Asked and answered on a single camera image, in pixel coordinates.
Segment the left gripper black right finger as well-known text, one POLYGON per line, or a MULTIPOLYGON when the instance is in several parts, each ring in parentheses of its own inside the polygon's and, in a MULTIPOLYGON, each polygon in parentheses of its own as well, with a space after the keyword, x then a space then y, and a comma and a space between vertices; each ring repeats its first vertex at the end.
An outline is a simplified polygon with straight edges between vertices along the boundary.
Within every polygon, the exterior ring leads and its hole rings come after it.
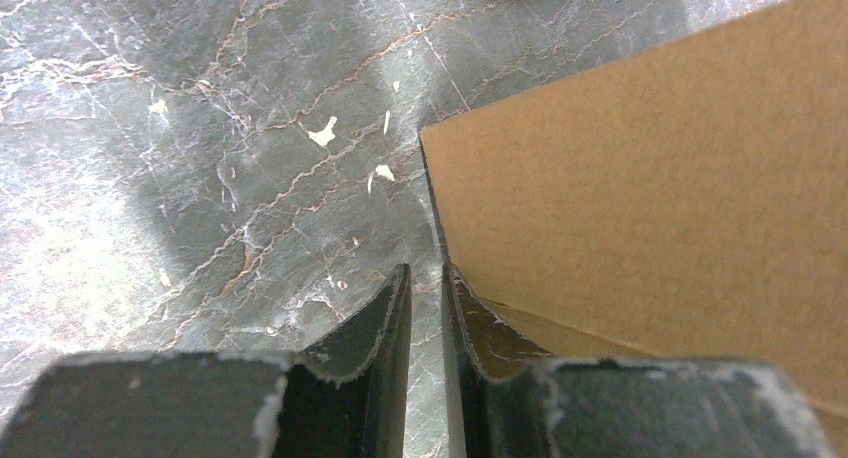
POLYGON ((831 457, 777 367, 752 360, 559 356, 443 268, 454 457, 831 457))

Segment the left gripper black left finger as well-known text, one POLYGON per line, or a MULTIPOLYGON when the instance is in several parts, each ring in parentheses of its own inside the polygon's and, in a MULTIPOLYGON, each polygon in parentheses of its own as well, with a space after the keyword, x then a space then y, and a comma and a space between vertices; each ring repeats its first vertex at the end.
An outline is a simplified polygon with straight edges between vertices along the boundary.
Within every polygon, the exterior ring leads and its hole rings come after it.
POLYGON ((299 352, 63 357, 1 434, 5 457, 399 457, 411 270, 299 352))

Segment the cardboard box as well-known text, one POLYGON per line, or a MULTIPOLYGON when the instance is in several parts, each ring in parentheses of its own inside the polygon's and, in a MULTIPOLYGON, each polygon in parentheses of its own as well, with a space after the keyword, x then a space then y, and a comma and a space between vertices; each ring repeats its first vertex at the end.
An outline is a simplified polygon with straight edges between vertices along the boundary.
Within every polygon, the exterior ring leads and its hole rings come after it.
POLYGON ((451 261, 577 355, 783 368, 847 453, 847 0, 785 0, 426 128, 451 261))

